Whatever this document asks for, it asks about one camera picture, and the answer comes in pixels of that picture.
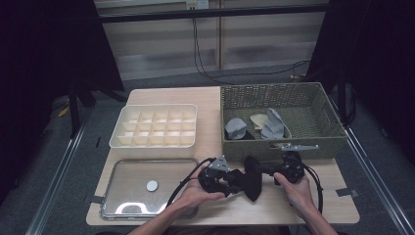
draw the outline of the hand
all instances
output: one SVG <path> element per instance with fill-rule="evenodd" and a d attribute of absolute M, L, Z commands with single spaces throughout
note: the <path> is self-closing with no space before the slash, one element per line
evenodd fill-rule
<path fill-rule="evenodd" d="M 296 209 L 297 214 L 303 218 L 304 210 L 315 207 L 311 196 L 309 180 L 305 175 L 297 184 L 292 184 L 281 173 L 274 173 L 275 179 L 284 188 L 288 201 Z"/>
<path fill-rule="evenodd" d="M 198 180 L 198 175 L 203 168 L 205 168 L 204 165 L 195 171 L 191 177 L 192 179 L 187 183 L 183 193 L 177 199 L 177 202 L 184 203 L 184 207 L 186 207 L 186 209 L 196 208 L 206 201 L 215 201 L 225 198 L 223 193 L 208 193 L 202 188 L 202 185 Z"/>

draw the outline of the dark background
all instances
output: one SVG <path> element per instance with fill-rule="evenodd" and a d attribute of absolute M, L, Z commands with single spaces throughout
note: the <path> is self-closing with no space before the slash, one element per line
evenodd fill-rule
<path fill-rule="evenodd" d="M 52 102 L 69 93 L 73 80 L 123 87 L 102 25 L 65 21 L 98 16 L 92 0 L 9 1 L 0 11 L 3 202 L 33 156 Z"/>

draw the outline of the white disc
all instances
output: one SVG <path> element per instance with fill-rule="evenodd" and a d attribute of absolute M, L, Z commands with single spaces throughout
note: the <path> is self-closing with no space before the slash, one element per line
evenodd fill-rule
<path fill-rule="evenodd" d="M 149 190 L 150 192 L 154 192 L 156 191 L 156 189 L 159 187 L 159 184 L 157 183 L 156 180 L 150 180 L 147 183 L 147 190 Z"/>

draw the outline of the wall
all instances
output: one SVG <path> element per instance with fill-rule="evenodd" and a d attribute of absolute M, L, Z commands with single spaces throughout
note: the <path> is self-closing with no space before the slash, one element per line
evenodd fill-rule
<path fill-rule="evenodd" d="M 327 0 L 210 0 L 213 8 L 321 4 Z M 179 0 L 95 0 L 100 15 L 179 11 Z M 206 71 L 291 65 L 311 58 L 324 13 L 196 19 Z M 196 72 L 191 19 L 105 23 L 123 80 Z"/>

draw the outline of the stainless steel tray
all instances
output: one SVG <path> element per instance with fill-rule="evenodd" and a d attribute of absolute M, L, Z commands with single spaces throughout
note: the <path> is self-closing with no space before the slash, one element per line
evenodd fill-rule
<path fill-rule="evenodd" d="M 101 207 L 101 217 L 131 220 L 156 216 L 164 210 L 180 181 L 196 165 L 195 159 L 125 160 L 116 163 Z M 147 188 L 152 180 L 158 183 L 155 191 Z M 181 217 L 191 218 L 196 213 L 197 209 L 188 210 Z"/>

